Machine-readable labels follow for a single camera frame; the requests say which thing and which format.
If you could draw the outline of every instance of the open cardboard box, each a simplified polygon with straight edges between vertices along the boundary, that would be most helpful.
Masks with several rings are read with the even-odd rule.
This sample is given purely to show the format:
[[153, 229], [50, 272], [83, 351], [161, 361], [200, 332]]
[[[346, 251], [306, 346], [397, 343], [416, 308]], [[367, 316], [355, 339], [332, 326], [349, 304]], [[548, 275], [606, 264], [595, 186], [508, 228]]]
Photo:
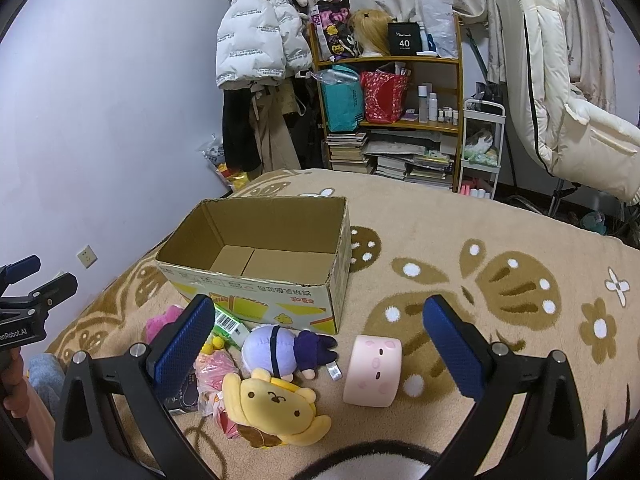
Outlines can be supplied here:
[[335, 334], [351, 263], [347, 200], [204, 200], [156, 262], [188, 299], [208, 294], [242, 320]]

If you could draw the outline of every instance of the red bag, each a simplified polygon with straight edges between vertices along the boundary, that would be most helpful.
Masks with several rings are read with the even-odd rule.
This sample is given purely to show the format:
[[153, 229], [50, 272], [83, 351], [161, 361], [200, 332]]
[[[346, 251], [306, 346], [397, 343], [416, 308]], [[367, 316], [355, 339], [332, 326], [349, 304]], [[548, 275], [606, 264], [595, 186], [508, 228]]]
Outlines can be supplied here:
[[360, 84], [364, 90], [364, 113], [369, 123], [395, 123], [402, 117], [408, 76], [363, 72]]

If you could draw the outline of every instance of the human hand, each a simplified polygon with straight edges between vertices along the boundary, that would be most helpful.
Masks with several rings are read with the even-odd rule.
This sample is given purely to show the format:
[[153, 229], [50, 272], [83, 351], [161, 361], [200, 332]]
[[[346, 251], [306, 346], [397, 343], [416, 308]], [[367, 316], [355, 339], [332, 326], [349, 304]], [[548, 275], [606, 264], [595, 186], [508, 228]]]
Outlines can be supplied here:
[[2, 384], [11, 391], [4, 398], [4, 407], [11, 412], [14, 418], [23, 418], [29, 411], [29, 396], [27, 383], [24, 379], [24, 362], [20, 356], [20, 348], [11, 348], [11, 364], [0, 374]]

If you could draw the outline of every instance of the electrical outlet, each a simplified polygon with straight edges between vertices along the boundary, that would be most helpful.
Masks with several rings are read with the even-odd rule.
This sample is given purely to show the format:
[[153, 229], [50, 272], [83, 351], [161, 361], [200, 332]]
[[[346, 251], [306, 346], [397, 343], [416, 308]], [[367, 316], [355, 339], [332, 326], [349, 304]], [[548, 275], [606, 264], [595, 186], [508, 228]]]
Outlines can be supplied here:
[[89, 246], [85, 247], [78, 253], [78, 260], [82, 262], [85, 269], [91, 267], [97, 259], [98, 256], [95, 255], [94, 250]]

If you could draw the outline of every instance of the white wall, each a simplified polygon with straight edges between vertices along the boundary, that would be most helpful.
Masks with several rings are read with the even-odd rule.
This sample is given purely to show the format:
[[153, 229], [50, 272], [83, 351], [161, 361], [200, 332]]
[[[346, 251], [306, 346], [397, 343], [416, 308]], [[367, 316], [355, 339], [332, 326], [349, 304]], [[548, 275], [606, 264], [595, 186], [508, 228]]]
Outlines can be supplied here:
[[[196, 152], [220, 130], [216, 31], [226, 0], [28, 0], [0, 43], [0, 264], [35, 253], [78, 293], [43, 351], [100, 291], [224, 193]], [[98, 261], [76, 258], [91, 244]]]
[[[606, 6], [611, 14], [611, 25], [615, 30], [613, 51], [617, 93], [616, 114], [632, 124], [638, 124], [640, 107], [640, 75], [638, 73], [640, 44], [636, 41], [624, 18], [611, 0], [606, 0]], [[489, 54], [486, 29], [482, 25], [474, 25], [471, 30], [482, 58], [486, 62]], [[464, 28], [462, 54], [465, 97], [470, 97], [476, 90], [476, 81], [483, 81], [483, 79], [478, 62], [466, 38]], [[507, 111], [507, 115], [506, 129], [511, 141], [518, 186], [550, 196], [556, 188], [558, 180], [546, 174], [545, 170], [530, 158], [514, 130], [513, 123], [509, 118], [509, 111]], [[506, 146], [504, 146], [503, 150], [502, 170], [499, 180], [505, 184], [513, 184]], [[618, 208], [618, 201], [614, 197], [585, 186], [582, 186], [567, 200], [607, 214], [615, 214]]]

